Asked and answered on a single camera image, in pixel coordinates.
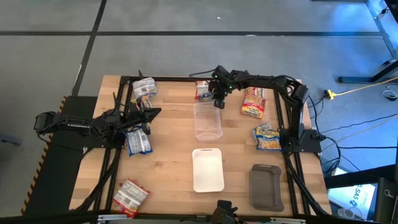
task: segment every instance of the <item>yellow cable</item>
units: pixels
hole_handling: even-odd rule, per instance
[[[392,120],[392,119],[394,119],[394,118],[396,118],[396,117],[398,117],[398,114],[395,115],[395,116],[392,116],[390,119],[387,119],[387,120],[381,122],[380,124],[377,124],[377,125],[375,125],[375,126],[372,126],[372,127],[370,127],[370,128],[367,128],[367,129],[365,129],[365,130],[359,131],[359,132],[357,132],[357,133],[350,134],[349,136],[345,136],[344,138],[339,139],[338,141],[334,142],[333,144],[330,144],[328,147],[326,147],[324,150],[322,150],[322,152],[325,151],[325,150],[326,150],[327,148],[329,148],[330,146],[334,145],[335,143],[341,142],[341,141],[344,140],[344,139],[347,139],[347,138],[352,137],[352,136],[357,135],[357,134],[361,134],[361,133],[363,133],[363,132],[365,132],[365,131],[369,131],[370,129],[373,129],[373,128],[376,128],[376,127],[378,127],[378,126],[380,126],[380,125],[382,125],[382,124],[385,124],[385,123],[387,123],[388,121],[390,121],[390,120]]]
[[[383,82],[380,82],[380,83],[375,83],[375,84],[372,84],[372,85],[364,86],[364,87],[357,88],[357,89],[350,90],[350,91],[345,91],[345,92],[342,92],[342,93],[333,93],[332,91],[328,90],[328,93],[329,93],[330,99],[332,100],[334,98],[334,96],[341,96],[341,95],[344,95],[344,94],[347,94],[347,93],[352,93],[354,91],[363,90],[365,88],[369,88],[369,87],[372,87],[372,86],[385,84],[387,82],[391,82],[391,81],[396,80],[396,79],[398,79],[398,77],[390,78],[389,80],[386,80],[386,81],[383,81]]]

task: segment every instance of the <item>white plate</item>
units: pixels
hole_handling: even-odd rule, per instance
[[[224,189],[223,159],[219,149],[195,149],[193,189],[196,192],[220,192]]]

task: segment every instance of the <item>gray floor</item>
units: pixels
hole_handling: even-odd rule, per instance
[[[383,2],[373,2],[383,8]],[[91,30],[100,0],[1,1],[0,30]],[[382,18],[393,43],[396,23]],[[363,3],[260,1],[108,1],[100,30],[377,31]],[[18,215],[44,146],[32,130],[34,117],[58,110],[69,95],[87,37],[0,37],[0,133],[23,140],[0,144],[0,216]],[[187,76],[215,68],[301,78],[318,98],[341,92],[342,75],[371,76],[390,59],[379,37],[97,37],[80,95],[98,94],[103,75]],[[391,85],[398,91],[398,86]],[[377,86],[325,101],[321,131],[397,112]],[[328,133],[340,139],[376,123]],[[341,142],[341,146],[396,146],[398,119]],[[394,163],[393,149],[345,149],[360,169]],[[331,147],[323,158],[337,155]],[[355,170],[344,159],[341,166]]]

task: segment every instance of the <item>clear plastic container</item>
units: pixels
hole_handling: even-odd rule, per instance
[[[223,135],[221,129],[220,109],[213,102],[195,103],[193,105],[195,136],[199,141],[215,141]]]

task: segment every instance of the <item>wooden tabletop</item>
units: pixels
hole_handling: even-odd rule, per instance
[[[112,93],[118,92],[121,76],[105,75],[98,95],[94,117],[113,108]],[[223,135],[217,141],[199,142],[194,133],[193,104],[194,82],[157,82],[157,95],[150,99],[153,107],[162,111],[153,120],[149,141],[153,153],[128,156],[122,150],[115,191],[126,179],[132,179],[145,189],[149,196],[139,207],[140,213],[163,214],[212,214],[217,200],[230,200],[238,207],[238,215],[278,215],[290,216],[289,188],[282,153],[256,150],[256,143],[250,130],[268,121],[274,129],[278,128],[275,98],[272,90],[266,90],[266,110],[262,119],[241,113],[244,93],[234,91],[225,100],[221,110]],[[122,102],[126,99],[125,87]],[[284,102],[284,122],[287,127]],[[311,128],[308,108],[305,106],[303,122]],[[192,151],[199,148],[218,148],[222,152],[224,190],[212,193],[196,193],[193,190]],[[93,149],[82,160],[76,180],[70,208],[76,208],[90,194],[98,182],[104,149]],[[325,182],[319,159],[312,153],[300,153],[305,184],[317,202],[331,213]],[[256,210],[249,204],[249,171],[253,164],[279,166],[283,212]],[[303,213],[302,199],[295,185],[298,210]],[[103,190],[101,208],[104,207],[108,187]]]

